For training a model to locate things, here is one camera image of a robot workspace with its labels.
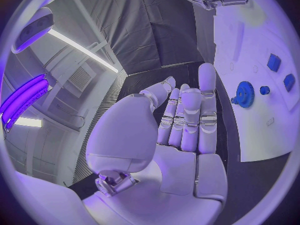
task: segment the blue gear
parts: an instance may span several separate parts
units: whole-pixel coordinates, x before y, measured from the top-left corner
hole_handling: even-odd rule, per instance
[[[242,108],[249,108],[254,102],[254,88],[248,81],[242,81],[236,90],[236,101]]]

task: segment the blue button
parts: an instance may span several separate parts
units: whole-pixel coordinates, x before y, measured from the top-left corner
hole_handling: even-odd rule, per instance
[[[296,81],[296,79],[293,74],[289,74],[285,77],[283,83],[288,92],[291,91],[292,87],[295,84],[295,81]]]
[[[270,88],[268,86],[262,86],[259,91],[261,95],[268,95],[270,93]]]
[[[277,72],[280,67],[280,63],[281,59],[278,56],[271,53],[269,61],[267,62],[268,68],[274,72]]]

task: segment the cable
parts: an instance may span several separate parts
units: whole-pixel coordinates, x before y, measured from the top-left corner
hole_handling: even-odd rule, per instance
[[[72,115],[72,116],[75,116],[75,117],[80,117],[81,119],[82,119],[82,121],[83,121],[83,125],[82,126],[79,126],[78,128],[80,129],[80,128],[82,128],[85,124],[86,124],[86,118],[85,117],[83,117],[83,116],[79,116],[79,115],[75,115],[75,114],[72,114],[72,113],[70,113],[69,111],[67,111],[67,110],[65,110],[64,108],[62,108],[60,105],[56,105],[59,109],[61,109],[61,110],[63,110],[64,112],[66,112],[67,114],[70,114],[70,115]]]

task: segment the black fabric backdrop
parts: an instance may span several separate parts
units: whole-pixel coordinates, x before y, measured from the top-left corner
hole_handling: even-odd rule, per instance
[[[202,61],[187,0],[81,0],[126,73]]]

